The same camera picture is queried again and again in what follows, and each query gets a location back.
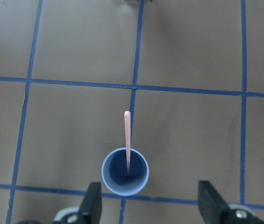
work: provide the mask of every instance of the plastic cup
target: plastic cup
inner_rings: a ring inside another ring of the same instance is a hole
[[[129,175],[127,175],[126,148],[118,148],[109,153],[103,161],[101,172],[106,187],[120,196],[137,194],[149,179],[146,159],[132,148]]]

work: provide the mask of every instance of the cup rim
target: cup rim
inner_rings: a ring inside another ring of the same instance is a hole
[[[112,154],[114,154],[114,153],[116,153],[116,152],[118,152],[118,151],[122,151],[122,150],[126,150],[126,147],[117,148],[117,149],[111,151],[111,152],[105,157],[105,159],[104,159],[104,161],[103,161],[103,164],[102,164],[102,168],[101,168],[101,176],[102,176],[102,179],[103,179],[103,182],[104,182],[105,186],[106,186],[106,187],[107,187],[112,193],[114,193],[114,194],[116,194],[116,195],[120,195],[120,196],[132,196],[132,195],[135,195],[135,194],[137,194],[138,192],[140,192],[140,191],[146,186],[146,183],[147,183],[147,181],[148,181],[148,179],[149,179],[149,173],[150,173],[149,165],[148,165],[148,163],[147,163],[145,157],[144,157],[139,151],[135,150],[134,148],[131,148],[131,151],[133,151],[133,152],[137,153],[138,155],[140,155],[140,157],[143,159],[143,161],[144,161],[145,164],[146,164],[146,177],[145,177],[145,180],[143,181],[143,183],[140,185],[139,188],[137,188],[136,190],[131,191],[131,192],[127,193],[127,194],[120,193],[120,192],[118,192],[118,191],[116,191],[116,190],[111,189],[111,188],[108,186],[108,184],[107,184],[106,181],[105,181],[104,175],[103,175],[103,169],[104,169],[104,166],[105,166],[105,163],[106,163],[107,159],[108,159]]]

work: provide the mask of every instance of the blue cup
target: blue cup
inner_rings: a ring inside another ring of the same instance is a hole
[[[102,164],[102,179],[114,194],[131,196],[140,192],[149,179],[149,166],[144,156],[131,149],[130,173],[127,174],[126,148],[107,155]]]

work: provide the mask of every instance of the metal screw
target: metal screw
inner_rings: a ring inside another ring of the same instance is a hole
[[[77,221],[77,219],[78,219],[77,214],[73,214],[73,215],[71,215],[71,216],[69,216],[69,217],[67,218],[67,222],[68,222],[68,223],[74,223],[74,222]]]
[[[247,218],[247,212],[243,210],[237,210],[236,217],[237,218]]]

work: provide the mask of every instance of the pink stick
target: pink stick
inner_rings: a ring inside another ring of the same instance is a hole
[[[131,157],[131,113],[125,111],[125,137],[126,137],[126,160],[127,160],[127,174],[130,173],[130,157]]]

